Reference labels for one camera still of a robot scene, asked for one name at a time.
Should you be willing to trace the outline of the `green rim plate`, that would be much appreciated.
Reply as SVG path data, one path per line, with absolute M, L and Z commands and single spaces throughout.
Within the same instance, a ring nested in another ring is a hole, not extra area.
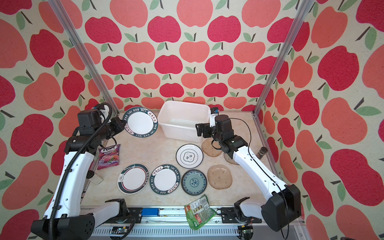
M 130 108 L 124 113 L 123 120 L 126 122 L 125 130 L 137 138 L 152 136 L 159 126 L 156 115 L 143 107 Z
M 178 188 L 180 182 L 180 171 L 169 164 L 158 166 L 150 175 L 150 187 L 158 195 L 171 194 Z

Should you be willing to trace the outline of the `white plate flower emblem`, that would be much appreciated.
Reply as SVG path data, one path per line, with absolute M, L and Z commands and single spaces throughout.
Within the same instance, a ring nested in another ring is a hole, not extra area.
M 181 146 L 176 152 L 177 163 L 185 169 L 197 168 L 204 160 L 204 153 L 194 144 Z

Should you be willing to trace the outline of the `white plate red green stripes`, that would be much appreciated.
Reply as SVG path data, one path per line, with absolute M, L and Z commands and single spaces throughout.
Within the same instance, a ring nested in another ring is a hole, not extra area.
M 145 188 L 149 178 L 149 170 L 146 166 L 133 164 L 120 173 L 118 188 L 124 194 L 133 195 Z

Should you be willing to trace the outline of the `teal patterned small plate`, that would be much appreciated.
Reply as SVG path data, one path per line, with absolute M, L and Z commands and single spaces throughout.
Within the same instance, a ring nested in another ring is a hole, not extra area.
M 191 196 L 201 195 L 207 188 L 208 180 L 199 170 L 189 170 L 182 177 L 182 188 Z

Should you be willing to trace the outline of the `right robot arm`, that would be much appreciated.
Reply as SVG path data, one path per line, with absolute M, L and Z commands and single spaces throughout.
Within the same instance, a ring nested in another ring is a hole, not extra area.
M 266 199 L 264 204 L 251 202 L 248 197 L 237 201 L 234 204 L 237 221 L 260 219 L 278 232 L 302 215 L 300 190 L 279 179 L 261 162 L 250 144 L 235 135 L 231 120 L 227 115 L 215 114 L 209 123 L 196 124 L 197 135 L 218 142 L 221 151 L 247 172 Z

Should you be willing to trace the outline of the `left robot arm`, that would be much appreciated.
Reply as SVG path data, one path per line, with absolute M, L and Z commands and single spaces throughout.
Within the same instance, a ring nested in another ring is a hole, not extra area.
M 109 220 L 130 218 L 125 200 L 112 199 L 81 214 L 86 176 L 101 142 L 124 130 L 125 121 L 114 117 L 92 135 L 73 136 L 65 148 L 65 162 L 58 187 L 43 219 L 33 221 L 31 232 L 44 240 L 87 240 Z

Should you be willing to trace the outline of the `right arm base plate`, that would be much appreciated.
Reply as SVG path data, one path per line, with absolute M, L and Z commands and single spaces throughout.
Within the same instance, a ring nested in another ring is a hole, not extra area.
M 261 224 L 263 221 L 258 218 L 246 217 L 237 207 L 221 207 L 217 210 L 223 224 Z

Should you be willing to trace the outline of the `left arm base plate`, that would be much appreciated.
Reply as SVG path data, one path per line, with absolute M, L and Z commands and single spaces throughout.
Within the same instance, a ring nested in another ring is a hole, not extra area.
M 107 224 L 130 224 L 135 219 L 135 224 L 140 224 L 142 221 L 143 208 L 127 208 L 127 212 L 118 214 L 106 221 Z

